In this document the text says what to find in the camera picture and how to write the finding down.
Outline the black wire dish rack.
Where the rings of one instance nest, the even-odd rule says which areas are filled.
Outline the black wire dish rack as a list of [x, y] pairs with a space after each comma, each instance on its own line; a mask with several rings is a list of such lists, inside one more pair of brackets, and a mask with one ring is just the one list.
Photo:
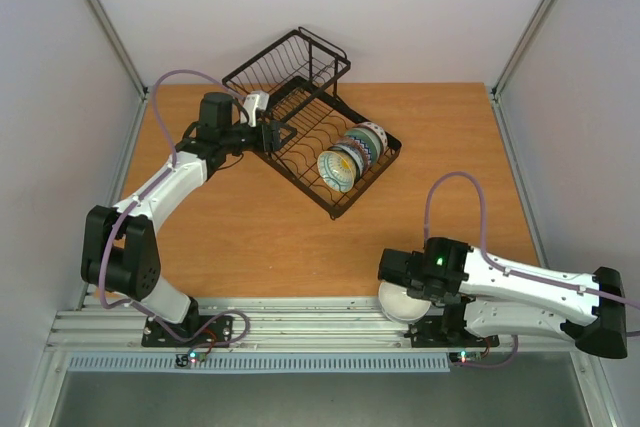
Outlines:
[[330, 189], [318, 173], [317, 156], [346, 131], [366, 122], [339, 96], [339, 79], [351, 68], [339, 46], [300, 26], [287, 32], [228, 73], [222, 83], [231, 90], [269, 94], [266, 117], [296, 130], [263, 162], [328, 213], [341, 217], [397, 159], [402, 143], [392, 134], [388, 144], [361, 180], [346, 193]]

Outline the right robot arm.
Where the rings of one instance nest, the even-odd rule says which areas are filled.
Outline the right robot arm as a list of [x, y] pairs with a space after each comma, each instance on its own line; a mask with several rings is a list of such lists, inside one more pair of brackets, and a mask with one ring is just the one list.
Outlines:
[[628, 355], [620, 273], [552, 271], [445, 237], [383, 251], [378, 298], [415, 348], [496, 347], [502, 336], [549, 337], [606, 359]]

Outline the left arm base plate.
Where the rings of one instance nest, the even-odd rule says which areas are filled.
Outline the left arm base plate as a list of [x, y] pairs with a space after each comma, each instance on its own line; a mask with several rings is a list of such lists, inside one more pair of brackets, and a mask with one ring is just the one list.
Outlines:
[[231, 340], [234, 324], [233, 317], [225, 315], [209, 323], [210, 319], [211, 316], [200, 316], [191, 326], [188, 326], [188, 320], [181, 324], [166, 323], [174, 334], [181, 338], [188, 338], [186, 342], [176, 339], [168, 332], [162, 325], [163, 321], [158, 322], [148, 319], [143, 329], [141, 345], [150, 348], [187, 348], [200, 344], [210, 345], [214, 343], [215, 347], [223, 347]]

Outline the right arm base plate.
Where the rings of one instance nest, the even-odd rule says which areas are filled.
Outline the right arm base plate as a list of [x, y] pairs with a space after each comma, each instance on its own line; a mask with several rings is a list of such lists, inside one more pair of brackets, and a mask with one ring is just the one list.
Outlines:
[[479, 337], [466, 329], [464, 320], [445, 316], [425, 316], [410, 324], [404, 334], [414, 348], [498, 347], [498, 336]]

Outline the blue floral bowl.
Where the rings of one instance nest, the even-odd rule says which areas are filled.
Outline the blue floral bowl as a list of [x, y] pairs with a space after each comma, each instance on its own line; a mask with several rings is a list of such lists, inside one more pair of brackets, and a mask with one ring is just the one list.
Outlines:
[[361, 153], [354, 147], [346, 144], [334, 144], [329, 148], [330, 151], [347, 155], [354, 163], [356, 168], [355, 181], [359, 181], [365, 172], [365, 163]]

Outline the yellow patterned bowl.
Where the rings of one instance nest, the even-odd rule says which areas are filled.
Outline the yellow patterned bowl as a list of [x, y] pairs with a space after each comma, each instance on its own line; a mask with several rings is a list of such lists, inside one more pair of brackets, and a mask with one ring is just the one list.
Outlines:
[[356, 168], [347, 155], [326, 150], [316, 164], [320, 177], [332, 190], [346, 193], [354, 187]]

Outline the red geometric small bowl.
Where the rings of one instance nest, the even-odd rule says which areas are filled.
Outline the red geometric small bowl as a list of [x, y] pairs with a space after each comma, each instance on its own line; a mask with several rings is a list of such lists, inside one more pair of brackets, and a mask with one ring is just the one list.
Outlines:
[[360, 174], [364, 175], [371, 166], [371, 152], [365, 144], [362, 144], [358, 139], [354, 139], [348, 136], [340, 138], [336, 144], [336, 147], [340, 147], [343, 150], [349, 149], [353, 154], [358, 153], [360, 158], [359, 167]]

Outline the celadon green bowl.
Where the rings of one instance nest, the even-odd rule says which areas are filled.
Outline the celadon green bowl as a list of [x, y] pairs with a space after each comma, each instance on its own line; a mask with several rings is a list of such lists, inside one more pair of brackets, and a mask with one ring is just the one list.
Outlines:
[[349, 129], [345, 136], [356, 142], [367, 153], [370, 164], [375, 164], [379, 160], [381, 144], [373, 133], [361, 127], [354, 127]]

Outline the plain white bowl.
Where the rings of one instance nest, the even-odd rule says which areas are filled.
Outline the plain white bowl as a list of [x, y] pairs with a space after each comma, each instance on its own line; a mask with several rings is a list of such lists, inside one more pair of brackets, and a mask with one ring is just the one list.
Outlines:
[[379, 285], [378, 301], [381, 311], [388, 319], [402, 324], [419, 321], [432, 306], [430, 301], [411, 298], [404, 287], [388, 282]]

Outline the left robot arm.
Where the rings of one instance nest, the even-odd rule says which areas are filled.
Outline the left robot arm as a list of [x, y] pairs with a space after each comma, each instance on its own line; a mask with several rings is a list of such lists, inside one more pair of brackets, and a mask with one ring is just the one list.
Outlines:
[[246, 151], [273, 153], [286, 125], [265, 118], [269, 96], [249, 93], [243, 102], [231, 95], [204, 95], [198, 119], [174, 145], [167, 162], [129, 197], [112, 207], [96, 206], [86, 217], [82, 279], [99, 290], [121, 295], [147, 315], [166, 322], [165, 331], [179, 345], [195, 342], [202, 322], [196, 302], [161, 273], [157, 234], [169, 216], [197, 188], [220, 170], [228, 156]]

